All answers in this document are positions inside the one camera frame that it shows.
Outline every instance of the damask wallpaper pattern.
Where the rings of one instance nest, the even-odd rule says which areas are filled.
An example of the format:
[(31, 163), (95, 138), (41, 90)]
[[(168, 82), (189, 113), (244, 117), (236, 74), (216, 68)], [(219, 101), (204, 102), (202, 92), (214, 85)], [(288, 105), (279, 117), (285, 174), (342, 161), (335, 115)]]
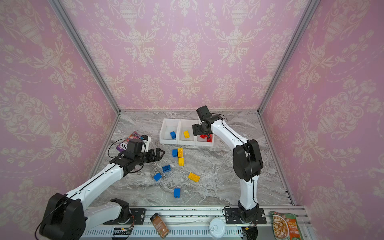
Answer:
[(384, 239), (383, 8), (322, 0), (263, 113), (320, 240)]
[(308, 0), (61, 0), (121, 109), (257, 109)]
[(83, 183), (116, 115), (47, 1), (0, 1), (0, 231), (32, 239)]

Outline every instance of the food package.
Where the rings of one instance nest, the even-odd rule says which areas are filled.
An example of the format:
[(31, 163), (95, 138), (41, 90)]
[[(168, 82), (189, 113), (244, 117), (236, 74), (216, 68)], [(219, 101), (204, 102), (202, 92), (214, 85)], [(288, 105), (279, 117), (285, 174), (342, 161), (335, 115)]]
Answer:
[(137, 132), (133, 132), (127, 139), (125, 139), (122, 143), (120, 143), (116, 149), (119, 150), (119, 152), (122, 152), (124, 150), (127, 150), (127, 143), (130, 139), (137, 139), (140, 138), (140, 135)]
[(295, 214), (271, 212), (273, 217), (273, 233), (277, 240), (302, 240)]

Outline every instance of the purple package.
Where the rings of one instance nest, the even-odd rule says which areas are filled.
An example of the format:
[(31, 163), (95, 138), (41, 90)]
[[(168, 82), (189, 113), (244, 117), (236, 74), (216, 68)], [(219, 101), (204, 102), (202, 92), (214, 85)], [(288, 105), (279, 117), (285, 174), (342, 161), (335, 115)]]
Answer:
[(137, 139), (140, 138), (140, 135), (137, 132), (133, 132), (127, 139), (125, 139), (122, 143), (119, 144), (119, 146), (116, 147), (119, 152), (122, 152), (124, 150), (127, 150), (127, 142), (129, 142), (130, 139)]

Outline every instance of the gray marble table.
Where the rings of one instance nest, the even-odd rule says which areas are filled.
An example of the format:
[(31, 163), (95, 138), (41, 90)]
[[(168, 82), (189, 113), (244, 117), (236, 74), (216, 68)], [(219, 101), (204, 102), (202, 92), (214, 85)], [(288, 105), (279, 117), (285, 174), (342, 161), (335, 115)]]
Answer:
[[(248, 139), (254, 138), (259, 143), (264, 162), (257, 186), (260, 205), (289, 204), (256, 112), (218, 113), (226, 115), (227, 123), (239, 134)], [(161, 161), (146, 164), (140, 172), (128, 174), (114, 183), (91, 206), (105, 204), (112, 198), (122, 199), (132, 206), (237, 205), (240, 180), (232, 167), (232, 150), (219, 138), (215, 138), (213, 147), (162, 145), (159, 143), (159, 133), (164, 118), (197, 119), (197, 114), (195, 111), (122, 112), (109, 144), (137, 131), (152, 138), (150, 148), (159, 147), (166, 153)], [(111, 147), (111, 156), (119, 153), (116, 146)], [(172, 149), (178, 147), (184, 149), (184, 166), (179, 166), (178, 158), (172, 157)], [(110, 159), (105, 153), (98, 171)], [(162, 167), (169, 164), (172, 170), (163, 173)], [(156, 182), (153, 176), (158, 172), (162, 178)], [(188, 178), (190, 172), (200, 176), (198, 183)], [(174, 198), (174, 188), (181, 188), (180, 198)]]

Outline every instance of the robotic arm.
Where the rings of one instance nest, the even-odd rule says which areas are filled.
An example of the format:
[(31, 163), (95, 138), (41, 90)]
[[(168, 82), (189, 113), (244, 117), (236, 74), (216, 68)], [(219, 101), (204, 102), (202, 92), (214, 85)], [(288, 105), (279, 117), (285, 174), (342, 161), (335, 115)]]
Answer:
[(79, 187), (64, 195), (53, 195), (48, 200), (40, 224), (40, 234), (52, 240), (77, 240), (84, 232), (109, 220), (117, 220), (121, 224), (128, 222), (131, 216), (129, 203), (120, 199), (112, 199), (107, 204), (91, 210), (85, 209), (110, 185), (130, 173), (136, 165), (162, 159), (165, 152), (160, 148), (148, 150), (151, 138), (146, 135), (142, 138), (129, 140), (125, 151)]
[(240, 181), (239, 215), (244, 222), (252, 221), (258, 212), (257, 180), (263, 168), (259, 144), (235, 132), (217, 114), (211, 114), (207, 106), (196, 110), (201, 124), (192, 126), (194, 136), (215, 134), (233, 149), (233, 169)]
[[(225, 120), (211, 114), (207, 106), (197, 109), (201, 124), (193, 125), (194, 136), (215, 134), (233, 149), (233, 169), (241, 179), (238, 213), (244, 222), (256, 218), (259, 210), (256, 191), (257, 180), (263, 168), (263, 160), (257, 141), (248, 140)], [(56, 193), (48, 200), (44, 217), (36, 228), (42, 236), (52, 240), (78, 240), (84, 232), (110, 220), (125, 224), (131, 217), (129, 203), (112, 199), (107, 204), (86, 210), (91, 202), (110, 185), (130, 173), (136, 165), (160, 161), (164, 151), (148, 149), (151, 138), (131, 139), (127, 149), (113, 158), (94, 177), (66, 194)]]

